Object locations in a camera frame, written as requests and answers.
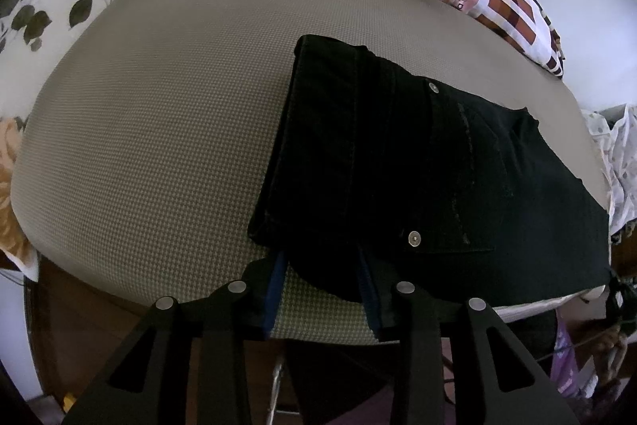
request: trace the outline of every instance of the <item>black cord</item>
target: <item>black cord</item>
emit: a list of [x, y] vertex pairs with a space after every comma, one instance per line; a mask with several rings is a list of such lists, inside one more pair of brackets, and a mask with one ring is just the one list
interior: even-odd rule
[[2, 276], [3, 278], [7, 278], [9, 281], [11, 281], [12, 283], [15, 283], [16, 285], [18, 285], [18, 287], [23, 287], [24, 283], [19, 283], [16, 280], [14, 280], [11, 276], [7, 276], [4, 272], [0, 271], [0, 276]]
[[563, 348], [558, 348], [556, 350], [553, 350], [548, 355], [544, 355], [543, 357], [536, 358], [535, 360], [536, 360], [536, 362], [541, 362], [542, 360], [546, 360], [547, 358], [552, 357], [556, 353], [561, 353], [562, 351], [567, 351], [567, 350], [570, 350], [570, 349], [579, 348], [580, 346], [584, 346], [585, 344], [588, 344], [589, 342], [600, 338], [602, 335], [604, 335], [604, 333], [610, 331], [611, 329], [613, 329], [618, 324], [622, 325], [622, 324], [628, 324], [628, 323], [636, 322], [636, 321], [637, 321], [637, 319], [620, 320], [619, 322], [616, 322], [614, 325], [609, 326], [608, 328], [600, 331], [599, 333], [595, 333], [595, 335], [593, 335], [592, 337], [588, 337], [587, 339], [584, 339], [583, 341], [580, 341], [580, 342], [578, 342], [576, 344], [571, 344], [569, 346], [564, 346]]

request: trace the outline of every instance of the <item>black pants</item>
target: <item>black pants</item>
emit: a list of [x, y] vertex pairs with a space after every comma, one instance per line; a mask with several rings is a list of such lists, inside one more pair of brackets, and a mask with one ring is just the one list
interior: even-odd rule
[[363, 46], [305, 35], [250, 236], [359, 301], [358, 250], [491, 306], [603, 285], [608, 215], [537, 121]]

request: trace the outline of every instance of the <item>brown wooden floor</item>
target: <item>brown wooden floor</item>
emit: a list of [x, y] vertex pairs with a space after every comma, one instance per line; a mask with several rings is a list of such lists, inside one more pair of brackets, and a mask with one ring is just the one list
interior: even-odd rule
[[[27, 313], [36, 368], [47, 394], [62, 403], [80, 396], [106, 359], [133, 329], [146, 308], [100, 292], [44, 259], [38, 284], [30, 284]], [[246, 341], [246, 375], [254, 425], [265, 423], [272, 370], [282, 344]], [[198, 339], [190, 362], [187, 424], [195, 424]], [[280, 403], [295, 405], [289, 379], [283, 378]], [[275, 425], [299, 425], [300, 418], [278, 416]]]

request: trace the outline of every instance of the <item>metal leg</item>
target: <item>metal leg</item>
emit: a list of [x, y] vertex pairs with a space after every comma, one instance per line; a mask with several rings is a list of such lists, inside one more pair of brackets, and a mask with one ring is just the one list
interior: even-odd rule
[[276, 403], [278, 402], [278, 395], [281, 391], [281, 378], [283, 377], [283, 365], [285, 359], [281, 353], [276, 358], [275, 369], [272, 372], [272, 393], [270, 394], [270, 407], [268, 408], [268, 417], [266, 418], [266, 425], [273, 425], [276, 414]]

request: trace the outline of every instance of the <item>black jeans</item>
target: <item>black jeans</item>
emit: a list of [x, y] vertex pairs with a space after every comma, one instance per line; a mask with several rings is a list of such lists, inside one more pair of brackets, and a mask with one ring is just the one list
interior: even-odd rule
[[608, 215], [523, 110], [305, 35], [249, 227], [360, 301], [358, 249], [434, 297], [491, 306], [606, 284]]

